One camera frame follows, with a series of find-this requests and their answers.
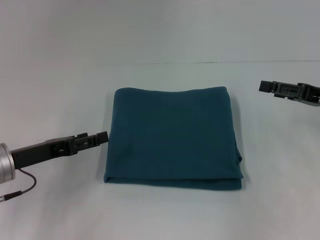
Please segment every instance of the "white backdrop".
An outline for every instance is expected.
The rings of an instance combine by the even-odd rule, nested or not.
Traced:
[[[105,184],[107,144],[26,168],[3,240],[317,240],[320,108],[258,92],[320,87],[317,0],[1,0],[0,142],[110,131],[123,87],[226,86],[240,191]],[[20,172],[0,194],[24,190]]]

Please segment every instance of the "black cable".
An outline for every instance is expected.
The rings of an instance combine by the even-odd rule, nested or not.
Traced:
[[[20,196],[20,195],[22,195],[22,194],[25,194],[25,193],[29,192],[30,190],[32,190],[32,189],[36,186],[36,184],[37,184],[37,179],[36,179],[35,176],[33,176],[31,173],[26,172],[26,171],[24,171],[24,170],[22,170],[22,169],[20,169],[20,168],[19,168],[18,170],[19,170],[20,172],[22,172],[22,173],[24,173],[24,174],[32,177],[33,180],[34,180],[33,185],[32,185],[31,187],[29,187],[27,190],[24,190],[24,191],[15,191],[15,192],[12,192],[12,193],[9,193],[9,194],[0,196],[0,202],[8,201],[9,199],[13,199],[13,198],[18,197],[18,196]]]
[[[32,190],[32,189],[37,185],[37,179],[36,179],[36,177],[33,176],[31,173],[26,172],[26,171],[22,170],[21,168],[19,168],[18,170],[19,170],[20,172],[22,172],[22,173],[24,173],[24,174],[32,177],[33,180],[34,180],[34,183],[33,183],[33,185],[32,185],[31,187],[29,187],[27,190],[22,191],[22,194],[25,194],[25,193],[29,192],[30,190]]]

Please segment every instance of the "white table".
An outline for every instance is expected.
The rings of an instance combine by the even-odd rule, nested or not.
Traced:
[[[123,87],[226,86],[240,191],[105,184],[107,144],[26,168],[3,240],[317,240],[320,108],[258,92],[320,86],[315,0],[1,0],[1,142],[110,131]],[[0,194],[24,190],[20,172]]]

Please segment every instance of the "folded cloth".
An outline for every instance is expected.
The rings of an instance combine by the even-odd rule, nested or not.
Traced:
[[[105,182],[238,190],[241,160],[225,87],[115,92]]]

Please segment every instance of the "silver cylinder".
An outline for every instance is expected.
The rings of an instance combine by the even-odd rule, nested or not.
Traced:
[[[0,184],[15,179],[14,159],[5,143],[0,143]]]

